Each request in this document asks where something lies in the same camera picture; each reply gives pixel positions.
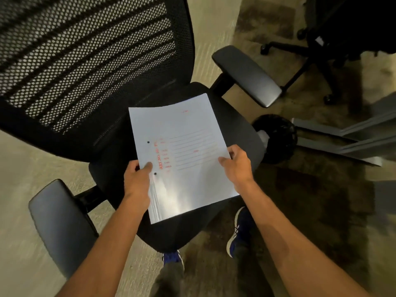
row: white paper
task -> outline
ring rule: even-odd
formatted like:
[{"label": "white paper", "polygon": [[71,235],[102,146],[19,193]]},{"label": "white paper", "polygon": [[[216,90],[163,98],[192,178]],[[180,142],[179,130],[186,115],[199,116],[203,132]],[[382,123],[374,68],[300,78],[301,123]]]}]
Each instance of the white paper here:
[{"label": "white paper", "polygon": [[153,163],[152,224],[238,195],[217,160],[230,155],[206,94],[129,114],[139,164]]}]

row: chair seat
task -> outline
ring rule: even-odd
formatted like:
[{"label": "chair seat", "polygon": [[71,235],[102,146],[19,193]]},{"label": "chair seat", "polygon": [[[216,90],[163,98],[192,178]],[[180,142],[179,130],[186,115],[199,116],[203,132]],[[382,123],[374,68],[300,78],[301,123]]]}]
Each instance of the chair seat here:
[{"label": "chair seat", "polygon": [[[244,149],[255,170],[264,157],[265,148],[253,127],[225,100],[215,95],[203,84],[194,82],[172,92],[151,95],[142,107],[175,104],[200,94],[209,97],[221,133],[227,146],[239,145]],[[117,208],[124,196],[124,171],[130,160],[137,159],[129,116],[125,116],[120,129],[113,135],[98,158],[89,165],[90,173],[105,193],[109,202]],[[217,202],[185,214],[152,224],[149,214],[143,216],[138,236],[158,252],[173,252],[197,235],[228,200]]]}]

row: blue sneaker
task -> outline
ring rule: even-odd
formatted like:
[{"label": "blue sneaker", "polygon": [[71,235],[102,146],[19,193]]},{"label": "blue sneaker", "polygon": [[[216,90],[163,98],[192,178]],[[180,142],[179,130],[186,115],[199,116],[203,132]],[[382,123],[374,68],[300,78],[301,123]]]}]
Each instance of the blue sneaker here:
[{"label": "blue sneaker", "polygon": [[241,207],[235,215],[235,231],[227,243],[227,253],[234,257],[235,245],[238,243],[250,245],[250,230],[254,227],[254,220],[247,207]]},{"label": "blue sneaker", "polygon": [[172,253],[163,253],[162,260],[164,261],[164,266],[167,263],[181,262],[181,264],[183,265],[183,270],[184,270],[184,262],[183,262],[183,259],[181,258],[179,250],[177,250],[176,252],[172,252]]}]

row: gray armrest pad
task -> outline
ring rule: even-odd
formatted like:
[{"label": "gray armrest pad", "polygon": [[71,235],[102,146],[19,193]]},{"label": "gray armrest pad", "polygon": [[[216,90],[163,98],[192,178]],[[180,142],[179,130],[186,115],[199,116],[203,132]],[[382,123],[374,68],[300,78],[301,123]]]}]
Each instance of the gray armrest pad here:
[{"label": "gray armrest pad", "polygon": [[29,210],[51,258],[62,274],[70,278],[98,237],[91,219],[59,179],[33,197]]},{"label": "gray armrest pad", "polygon": [[249,56],[234,46],[217,50],[212,59],[262,107],[269,107],[282,93],[280,87]]}]

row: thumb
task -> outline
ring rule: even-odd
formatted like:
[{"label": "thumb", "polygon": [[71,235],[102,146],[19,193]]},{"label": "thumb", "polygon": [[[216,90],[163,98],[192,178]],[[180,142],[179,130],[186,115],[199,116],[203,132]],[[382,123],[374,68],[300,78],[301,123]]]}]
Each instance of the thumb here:
[{"label": "thumb", "polygon": [[145,170],[145,171],[147,172],[147,174],[150,173],[151,170],[152,170],[152,163],[151,163],[151,162],[148,162],[148,163],[145,165],[145,167],[143,168],[143,170]]},{"label": "thumb", "polygon": [[219,161],[219,163],[221,164],[221,166],[224,167],[225,164],[226,164],[226,162],[229,161],[230,159],[220,156],[217,160]]}]

